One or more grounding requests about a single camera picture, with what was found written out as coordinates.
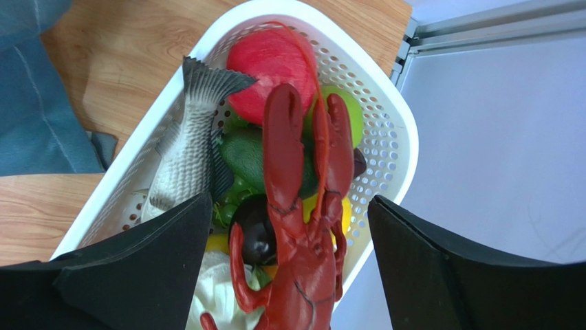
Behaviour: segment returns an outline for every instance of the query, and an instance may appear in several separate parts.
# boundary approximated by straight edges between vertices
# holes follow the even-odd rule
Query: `red tomato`
[[[290,83],[297,89],[305,113],[309,110],[316,85],[293,38],[284,29],[263,30],[243,37],[230,49],[226,68],[258,79],[249,88],[228,96],[228,102],[243,119],[262,125],[266,99],[273,88],[283,83]],[[298,39],[306,49],[310,64],[317,67],[312,45],[300,34]]]

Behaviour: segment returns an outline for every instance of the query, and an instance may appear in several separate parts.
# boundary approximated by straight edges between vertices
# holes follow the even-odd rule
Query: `blue fabric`
[[[0,175],[104,172],[39,38],[71,4],[0,1]]]

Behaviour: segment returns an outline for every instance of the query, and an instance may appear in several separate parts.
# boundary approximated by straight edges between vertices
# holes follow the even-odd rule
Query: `toy lobster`
[[[305,224],[303,203],[298,197],[303,178],[301,99],[289,84],[276,87],[267,99],[263,168],[279,265],[271,283],[259,291],[248,286],[242,259],[242,228],[235,223],[230,235],[230,272],[237,302],[246,313],[265,307],[255,330],[328,330],[334,303],[342,296],[346,254],[342,198],[350,188],[354,157],[344,101],[332,94],[327,105],[327,114],[317,109],[313,113],[316,168],[318,176],[325,178],[325,190],[318,192],[323,203]],[[330,231],[336,238],[335,252]],[[209,313],[202,314],[201,322],[206,330],[217,330]]]

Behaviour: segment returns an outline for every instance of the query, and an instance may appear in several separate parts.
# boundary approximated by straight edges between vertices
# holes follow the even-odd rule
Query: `wood grain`
[[[101,178],[0,177],[0,265],[49,260]]]
[[[124,146],[207,28],[243,0],[75,0],[41,36],[81,124]],[[390,73],[403,0],[305,0]],[[0,177],[0,265],[47,260],[101,175]]]

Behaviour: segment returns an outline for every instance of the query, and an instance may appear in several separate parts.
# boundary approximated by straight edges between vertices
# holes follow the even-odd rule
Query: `toy fish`
[[[196,58],[184,57],[184,114],[173,122],[158,146],[162,156],[146,195],[141,222],[213,187],[212,126],[219,103],[248,88],[256,79],[231,70],[211,69]]]

